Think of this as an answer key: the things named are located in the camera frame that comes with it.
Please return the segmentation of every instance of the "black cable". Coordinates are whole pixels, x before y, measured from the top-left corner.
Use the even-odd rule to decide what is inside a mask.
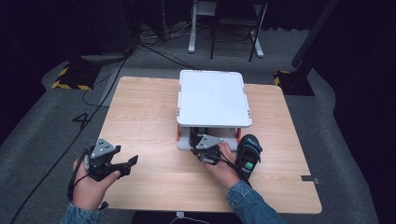
[[[76,184],[78,184],[79,181],[81,181],[83,178],[87,177],[88,174],[84,175],[82,178],[80,178],[78,181],[76,181]]]
[[[77,165],[73,171],[72,177],[70,178],[69,181],[69,187],[67,188],[67,198],[69,199],[69,201],[71,202],[73,200],[73,191],[74,191],[74,187],[76,186],[76,184],[85,176],[83,176],[81,179],[78,180],[78,182],[75,184],[75,180],[76,180],[76,175],[78,173],[78,169],[79,166],[81,165],[81,162],[84,160],[85,155],[87,155],[88,153],[88,149],[84,149],[84,151],[82,152],[81,156],[79,156]]]
[[[238,176],[241,180],[245,181],[249,186],[251,186],[250,182],[248,182],[248,179],[241,173],[241,171],[238,169],[238,167],[235,164],[233,164],[232,162],[230,162],[227,159],[227,157],[224,156],[224,154],[222,152],[220,152],[220,154],[224,157],[225,160],[223,158],[219,158],[217,156],[212,156],[212,155],[209,155],[206,153],[204,154],[204,156],[208,157],[209,159],[215,159],[215,160],[219,160],[219,161],[226,163],[227,165],[229,165],[231,168],[233,168],[236,171],[236,173],[238,174]]]
[[[151,46],[151,47],[163,45],[164,43],[166,43],[166,42],[168,42],[168,41],[170,41],[170,40],[179,39],[179,38],[181,38],[183,35],[186,35],[186,32],[187,32],[187,30],[188,30],[187,28],[189,28],[190,25],[191,25],[191,22],[188,23],[187,25],[181,27],[180,29],[175,30],[175,31],[174,31],[174,27],[168,28],[168,29],[170,29],[171,31],[168,32],[168,33],[166,33],[166,34],[164,34],[164,36],[167,37],[164,41],[162,41],[157,35],[151,34],[148,30],[145,30],[145,32],[146,32],[146,31],[148,32],[148,35],[140,36],[140,38],[141,38],[140,43],[143,43],[143,44],[145,44],[146,46]],[[142,39],[148,39],[148,38],[155,38],[155,42],[154,42],[154,43],[149,43],[149,42],[143,42],[143,41],[142,41]]]
[[[137,48],[140,49],[140,50],[142,50],[142,51],[145,51],[145,52],[151,52],[150,50],[141,49],[141,48],[139,48],[139,47],[137,47]],[[181,61],[181,60],[180,60],[178,57],[176,57],[175,55],[172,55],[172,54],[170,54],[170,53],[161,52],[161,51],[158,51],[158,50],[156,50],[156,51],[157,51],[157,52],[160,52],[161,54],[167,54],[167,55],[169,55],[169,56],[175,58],[175,60],[177,60],[177,61],[179,61],[180,63],[182,63],[182,64],[179,63],[180,65],[183,65],[183,66],[185,66],[185,67],[189,67],[189,68],[198,70],[198,69],[194,68],[193,66],[191,66],[191,65],[189,65],[189,64],[187,64],[187,63]]]
[[[90,65],[107,65],[107,64],[122,62],[122,60],[124,60],[125,57],[129,57],[128,54],[126,54],[122,57],[112,58],[112,59],[99,59],[99,60],[84,59],[84,58],[81,58],[81,59]]]
[[[113,71],[111,71],[111,73],[109,75],[107,75],[106,77],[104,77],[102,80],[98,81],[97,83],[93,84],[93,87],[99,85],[100,83],[102,83],[103,81],[105,81],[106,79],[108,79],[109,77],[111,77],[114,72],[116,71],[116,67],[120,64],[120,62],[118,62],[116,64],[116,66],[114,66]],[[93,106],[99,106],[99,105],[94,105],[94,104],[90,104],[88,102],[85,101],[85,95],[87,94],[88,91],[84,91],[84,94],[82,95],[82,102],[84,102],[84,104],[86,105],[93,105]]]
[[[171,61],[172,63],[176,63],[176,64],[179,64],[179,65],[181,65],[181,66],[189,67],[189,68],[192,69],[192,70],[200,70],[200,69],[195,68],[195,67],[193,67],[193,66],[191,66],[191,65],[189,65],[189,64],[186,64],[186,63],[178,63],[178,62],[176,62],[176,61],[174,61],[174,60],[168,58],[167,56],[164,55],[164,54],[167,54],[167,53],[162,53],[162,52],[160,52],[160,51],[158,51],[158,50],[155,50],[155,49],[152,49],[152,48],[150,48],[150,47],[147,47],[147,46],[145,46],[144,44],[141,44],[141,43],[139,43],[139,46],[141,46],[141,47],[143,47],[143,48],[145,48],[145,49],[149,49],[149,50],[151,50],[152,52],[157,53],[157,54],[163,56],[165,59]]]
[[[116,75],[116,78],[114,79],[113,84],[110,87],[110,90],[108,91],[107,95],[105,96],[105,98],[103,99],[102,103],[99,104],[99,106],[97,106],[97,108],[93,111],[92,115],[90,116],[90,118],[88,120],[92,120],[93,116],[95,116],[95,114],[98,112],[98,110],[102,107],[103,103],[105,102],[106,98],[108,97],[108,95],[110,94],[111,90],[114,87],[114,84],[117,80],[117,77],[120,74],[120,70],[123,67],[123,65],[125,64],[126,60],[128,59],[128,57],[125,57],[124,61],[122,62],[120,68],[119,68],[119,72]],[[40,179],[40,181],[35,185],[35,187],[33,188],[33,190],[29,193],[29,195],[25,198],[25,200],[23,201],[23,203],[21,204],[21,206],[18,208],[16,214],[14,215],[14,217],[11,220],[11,224],[15,222],[15,220],[17,219],[18,215],[20,214],[22,208],[26,205],[26,203],[29,201],[29,199],[33,196],[33,194],[35,193],[35,191],[40,187],[40,185],[44,182],[44,180],[47,178],[47,176],[50,175],[50,173],[52,172],[52,170],[55,168],[55,166],[64,158],[64,155],[70,150],[71,146],[73,146],[75,144],[75,142],[77,141],[77,139],[79,138],[79,136],[82,134],[82,132],[85,130],[85,128],[88,126],[89,122],[87,122],[85,125],[82,125],[81,129],[79,130],[79,132],[76,134],[75,138],[72,140],[72,142],[69,144],[69,146],[66,148],[66,150],[62,153],[62,155],[58,158],[58,160],[52,164],[52,166],[49,168],[49,170],[46,172],[46,174]]]

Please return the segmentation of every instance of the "chair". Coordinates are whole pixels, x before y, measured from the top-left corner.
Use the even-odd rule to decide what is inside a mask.
[[[261,5],[259,14],[256,13],[255,5]],[[216,39],[216,31],[219,29],[248,30],[245,40],[252,38],[252,48],[250,57],[251,62],[253,51],[257,42],[259,31],[262,27],[262,19],[267,0],[218,0],[216,3],[215,17],[212,25],[212,50],[210,59],[213,59],[215,42],[230,42]]]

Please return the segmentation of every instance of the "equipment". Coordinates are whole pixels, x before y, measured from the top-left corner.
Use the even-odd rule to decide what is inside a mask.
[[[114,147],[103,138],[99,138],[96,145],[90,147],[89,150],[85,149],[78,160],[78,164],[69,182],[67,192],[69,201],[73,200],[73,191],[76,184],[88,175],[98,182],[117,170],[120,171],[120,177],[129,175],[131,173],[131,167],[137,164],[138,156],[136,155],[124,163],[111,164],[113,156],[119,153],[120,150],[121,146]],[[82,161],[85,163],[87,174],[76,181],[78,167]]]
[[[190,128],[190,137],[189,137],[189,143],[190,146],[194,149],[196,149],[196,146],[201,142],[202,137],[204,134],[207,134],[208,128]]]
[[[200,142],[197,145],[191,145],[191,152],[198,157],[199,161],[204,161],[212,165],[216,165],[221,160],[218,146],[218,143],[221,142],[223,142],[222,138],[202,134]]]
[[[190,150],[190,133],[202,130],[222,138],[236,151],[241,129],[252,123],[244,86],[239,73],[182,70],[177,103],[177,148]]]
[[[250,178],[251,172],[256,167],[257,162],[261,161],[260,154],[262,147],[259,140],[253,134],[247,134],[239,141],[236,151],[235,165],[239,175],[246,179]]]
[[[138,156],[134,156],[128,162],[111,164],[113,156],[119,153],[120,150],[121,146],[113,147],[105,139],[100,138],[90,153],[91,155],[85,155],[84,158],[86,167],[89,167],[87,172],[90,177],[96,181],[101,181],[116,170],[120,171],[120,177],[129,175],[131,173],[131,167],[137,163]]]

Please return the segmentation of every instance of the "person's right hand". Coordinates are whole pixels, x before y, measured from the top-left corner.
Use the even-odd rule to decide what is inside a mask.
[[[224,156],[233,164],[235,164],[235,157],[230,150],[227,143],[219,144],[219,151],[222,153],[221,158],[225,160]],[[216,165],[203,162],[204,167],[208,170],[216,180],[226,189],[230,189],[240,179],[236,171],[223,161],[219,161]]]

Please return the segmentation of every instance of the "person's left hand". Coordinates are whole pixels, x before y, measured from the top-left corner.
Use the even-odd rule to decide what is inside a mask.
[[[78,161],[73,164],[73,170],[76,169]],[[78,167],[76,181],[87,174],[84,167],[84,162]],[[119,178],[120,171],[115,171],[108,175],[100,182],[92,179],[90,176],[85,176],[79,181],[73,191],[73,205],[85,210],[97,210],[105,197],[106,190]]]

